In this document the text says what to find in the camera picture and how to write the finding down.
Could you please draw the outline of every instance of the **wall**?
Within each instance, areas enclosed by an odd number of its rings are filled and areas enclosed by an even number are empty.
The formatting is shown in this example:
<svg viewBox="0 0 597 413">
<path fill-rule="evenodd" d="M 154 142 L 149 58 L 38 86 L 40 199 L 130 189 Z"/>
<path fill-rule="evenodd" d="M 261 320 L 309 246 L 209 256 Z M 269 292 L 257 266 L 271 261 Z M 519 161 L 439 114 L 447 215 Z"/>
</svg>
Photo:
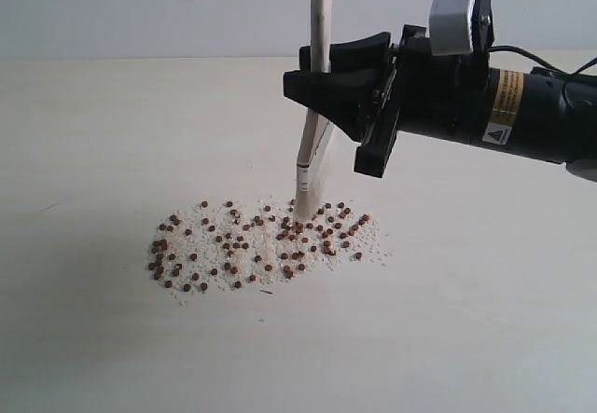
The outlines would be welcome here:
<svg viewBox="0 0 597 413">
<path fill-rule="evenodd" d="M 593 0 L 493 0 L 499 43 L 594 48 Z M 0 60 L 294 55 L 309 0 L 0 0 Z M 426 24 L 431 0 L 335 0 L 334 40 Z"/>
</svg>

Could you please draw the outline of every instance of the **warning triangle sticker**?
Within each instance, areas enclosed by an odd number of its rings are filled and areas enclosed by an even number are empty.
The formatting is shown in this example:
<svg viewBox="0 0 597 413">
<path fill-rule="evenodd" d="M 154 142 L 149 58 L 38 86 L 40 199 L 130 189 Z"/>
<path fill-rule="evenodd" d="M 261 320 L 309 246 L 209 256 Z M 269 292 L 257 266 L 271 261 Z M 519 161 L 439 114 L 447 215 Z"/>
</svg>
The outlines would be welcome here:
<svg viewBox="0 0 597 413">
<path fill-rule="evenodd" d="M 497 143 L 500 143 L 502 141 L 502 138 L 504 137 L 504 133 L 506 133 L 506 131 L 501 130 L 501 131 L 490 131 L 487 134 L 489 136 L 491 136 L 492 138 L 494 138 L 494 140 Z"/>
</svg>

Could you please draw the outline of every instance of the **table surface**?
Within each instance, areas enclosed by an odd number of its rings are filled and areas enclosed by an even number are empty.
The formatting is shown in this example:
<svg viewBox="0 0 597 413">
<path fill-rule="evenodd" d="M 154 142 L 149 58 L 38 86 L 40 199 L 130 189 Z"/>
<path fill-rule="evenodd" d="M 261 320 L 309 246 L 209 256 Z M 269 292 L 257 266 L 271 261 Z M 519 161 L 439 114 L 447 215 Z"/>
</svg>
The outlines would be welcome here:
<svg viewBox="0 0 597 413">
<path fill-rule="evenodd" d="M 149 280 L 171 211 L 291 197 L 295 63 L 0 66 L 0 410 L 594 412 L 596 186 L 561 167 L 401 134 L 380 181 L 340 138 L 326 196 L 378 218 L 384 266 L 184 307 Z"/>
</svg>

